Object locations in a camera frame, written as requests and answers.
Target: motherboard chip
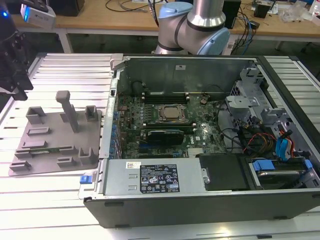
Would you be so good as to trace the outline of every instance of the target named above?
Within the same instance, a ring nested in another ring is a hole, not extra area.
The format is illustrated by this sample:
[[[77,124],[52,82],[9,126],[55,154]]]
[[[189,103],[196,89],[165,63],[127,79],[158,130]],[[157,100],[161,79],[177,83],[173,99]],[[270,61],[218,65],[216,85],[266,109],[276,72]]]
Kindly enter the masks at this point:
[[[164,107],[164,116],[168,120],[178,120],[179,119],[179,110],[176,106],[165,106]]]
[[[181,121],[185,120],[184,107],[180,104],[162,105],[158,107],[159,121]]]

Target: red wire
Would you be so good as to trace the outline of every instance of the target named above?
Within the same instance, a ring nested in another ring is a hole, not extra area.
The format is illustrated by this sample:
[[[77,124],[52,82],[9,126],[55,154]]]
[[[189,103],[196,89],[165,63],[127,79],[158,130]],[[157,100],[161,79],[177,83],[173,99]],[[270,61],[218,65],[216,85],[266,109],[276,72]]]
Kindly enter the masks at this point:
[[[257,133],[257,134],[259,134],[259,135],[267,135],[267,136],[273,138],[273,140],[277,141],[276,138],[274,136],[272,136],[271,134],[269,134],[269,133],[263,132],[263,133]]]
[[[285,134],[285,131],[280,130],[280,134],[281,135]],[[291,139],[291,137],[287,137],[286,139],[291,142],[290,156],[293,158],[294,157],[295,142]]]
[[[255,135],[252,136],[252,138],[249,140],[248,144],[249,145],[252,140],[256,137],[256,136],[261,136],[261,135],[268,135],[271,136],[273,139],[275,139],[272,135],[268,134],[268,133],[256,133]]]

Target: black cable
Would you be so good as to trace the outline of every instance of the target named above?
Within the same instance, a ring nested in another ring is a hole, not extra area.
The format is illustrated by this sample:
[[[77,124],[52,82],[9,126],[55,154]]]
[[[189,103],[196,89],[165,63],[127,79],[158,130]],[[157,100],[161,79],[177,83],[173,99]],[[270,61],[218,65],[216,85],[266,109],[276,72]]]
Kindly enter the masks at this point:
[[[125,4],[125,3],[128,3],[128,2],[131,2],[131,0],[124,1],[124,2],[118,2],[118,4],[119,4],[119,6],[120,6],[123,10],[129,11],[129,10],[131,10],[132,8],[128,8],[128,7],[124,6],[124,4]],[[134,10],[133,12],[143,12],[143,13],[147,13],[148,11],[145,10],[145,9],[136,9],[136,10]]]
[[[246,22],[244,19],[248,19],[248,20],[249,20],[249,18],[248,18],[248,16],[247,16],[246,14],[244,14],[244,12],[242,11],[242,8],[241,8],[241,7],[240,7],[239,9],[240,9],[240,11],[239,11],[238,13],[242,15],[242,18],[243,18],[243,19],[241,19],[241,20],[243,21],[245,28],[244,28],[244,32],[243,32],[243,35],[242,35],[241,39],[237,42],[237,44],[235,45],[235,47],[234,47],[234,49],[231,51],[231,53],[237,52],[237,50],[238,50],[239,48],[243,47],[243,46],[248,45],[248,47],[249,47],[249,45],[250,45],[250,44],[252,43],[252,41],[253,41],[253,37],[255,36],[255,34],[256,34],[256,32],[257,32],[256,29],[255,29],[254,31],[253,31],[253,29],[251,29],[251,31],[252,31],[251,38],[250,38],[250,39],[248,40],[248,42],[246,43],[247,38],[248,38],[248,35],[249,35],[249,31],[250,31],[250,28],[249,28],[249,26],[248,26],[250,23]]]
[[[229,152],[232,153],[234,149],[243,149],[242,147],[234,147],[234,141],[231,141],[231,147],[226,147],[225,149],[231,149]]]
[[[138,10],[138,9],[143,9],[145,7],[148,7],[149,5],[144,5],[144,6],[140,6],[140,7],[136,7],[136,8],[130,8],[128,10],[117,10],[117,9],[112,9],[110,7],[108,7],[108,4],[111,2],[112,0],[108,0],[106,3],[105,3],[105,7],[110,10],[110,11],[113,11],[113,12],[117,12],[117,13],[128,13],[128,12],[132,12],[132,11],[135,11],[135,10]]]
[[[314,45],[314,46],[316,46],[316,47],[320,47],[319,44],[316,44],[316,43],[314,43],[314,42],[311,42],[310,44],[311,44],[311,45]]]
[[[149,3],[151,15],[155,21],[155,24],[159,27],[159,21],[158,21],[157,12],[156,12],[156,1],[153,0],[153,4],[152,4],[151,0],[148,0],[148,3]]]
[[[220,89],[224,94],[226,94],[227,96],[229,96],[230,95],[230,93],[228,93],[228,92],[225,92],[219,85],[217,85],[217,84],[209,84],[209,85],[207,85],[206,86],[206,88],[209,88],[209,87],[217,87],[218,89]]]
[[[156,0],[153,0],[153,11],[154,11],[155,24],[159,27],[157,11],[156,11]]]
[[[226,106],[226,109],[228,110],[230,116],[232,116],[232,114],[231,114],[231,112],[230,112],[230,110],[229,110],[228,104],[225,104],[225,106]]]
[[[235,44],[235,47],[234,47],[233,50],[231,51],[231,54],[238,49],[238,46],[239,46],[239,44],[241,43],[242,39],[244,38],[245,34],[246,34],[246,35],[249,34],[249,30],[248,30],[246,21],[243,20],[243,19],[241,19],[241,21],[243,21],[243,24],[244,24],[244,31],[243,31],[243,34],[242,34],[240,40],[237,41],[237,43]]]
[[[218,108],[218,111],[216,112],[216,116],[215,116],[215,123],[216,123],[216,129],[218,130],[218,132],[220,132],[220,134],[222,134],[224,137],[226,137],[227,139],[231,140],[233,143],[238,144],[239,146],[243,146],[243,144],[239,141],[236,141],[234,138],[228,136],[227,134],[225,134],[223,131],[221,131],[220,126],[219,126],[219,112],[222,108],[222,105],[224,104],[224,100],[220,101],[220,106]],[[245,146],[248,150],[251,150],[254,153],[257,153],[258,151],[252,149],[251,147],[249,147],[247,144]]]
[[[221,130],[221,132],[224,132],[225,130],[232,130],[233,132],[238,132],[238,129],[236,129],[236,128],[231,128],[231,127],[227,127],[227,128],[225,128],[225,129]]]

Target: blue latch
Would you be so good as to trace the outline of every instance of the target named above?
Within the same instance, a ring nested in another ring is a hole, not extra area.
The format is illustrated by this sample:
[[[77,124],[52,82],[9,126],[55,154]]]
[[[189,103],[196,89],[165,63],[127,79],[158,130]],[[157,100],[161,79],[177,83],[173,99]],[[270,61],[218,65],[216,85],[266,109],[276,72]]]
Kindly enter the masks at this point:
[[[304,164],[305,164],[307,169],[312,169],[313,168],[312,163],[310,162],[309,159],[305,159],[304,160]]]
[[[92,184],[92,176],[83,175],[80,177],[80,184]]]
[[[252,163],[252,165],[255,171],[268,171],[276,169],[272,161],[268,159],[256,160]]]

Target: metal case panel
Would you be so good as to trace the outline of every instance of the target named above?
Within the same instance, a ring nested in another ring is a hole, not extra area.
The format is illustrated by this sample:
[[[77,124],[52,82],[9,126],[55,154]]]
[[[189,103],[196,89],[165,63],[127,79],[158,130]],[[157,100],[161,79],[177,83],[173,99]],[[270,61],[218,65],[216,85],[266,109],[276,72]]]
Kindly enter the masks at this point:
[[[104,228],[291,219],[320,204],[319,192],[256,195],[85,199]]]
[[[127,163],[138,165],[176,165],[179,192],[176,194],[205,193],[199,158],[110,159],[108,160],[105,194],[108,196],[143,195],[140,191],[140,168],[127,168]],[[163,197],[165,193],[152,193]]]

